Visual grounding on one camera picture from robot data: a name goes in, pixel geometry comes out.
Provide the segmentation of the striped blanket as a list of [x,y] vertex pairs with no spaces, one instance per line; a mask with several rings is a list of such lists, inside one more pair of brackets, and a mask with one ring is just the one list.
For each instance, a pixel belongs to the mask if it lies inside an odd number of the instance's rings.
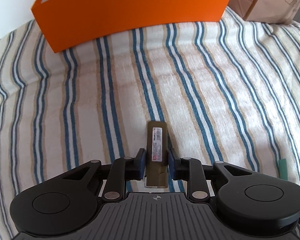
[[17,233],[12,199],[91,159],[147,144],[163,121],[179,155],[300,185],[300,23],[167,24],[60,53],[35,21],[0,39],[0,239]]

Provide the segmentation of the orange storage box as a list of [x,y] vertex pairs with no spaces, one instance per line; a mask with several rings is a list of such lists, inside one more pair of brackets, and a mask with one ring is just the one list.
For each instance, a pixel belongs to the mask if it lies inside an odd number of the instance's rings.
[[131,29],[217,22],[229,0],[36,0],[32,13],[54,52]]

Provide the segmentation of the brown rectangular box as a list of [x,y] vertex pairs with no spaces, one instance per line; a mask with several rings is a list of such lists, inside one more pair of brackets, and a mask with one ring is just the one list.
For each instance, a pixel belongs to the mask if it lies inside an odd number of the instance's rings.
[[168,188],[168,132],[167,124],[150,121],[147,124],[146,187]]

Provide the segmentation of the teal gold lipstick tube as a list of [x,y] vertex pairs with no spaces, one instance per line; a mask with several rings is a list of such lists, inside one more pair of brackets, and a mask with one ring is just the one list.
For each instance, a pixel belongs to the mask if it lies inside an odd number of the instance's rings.
[[279,160],[279,178],[288,181],[288,167],[286,158]]

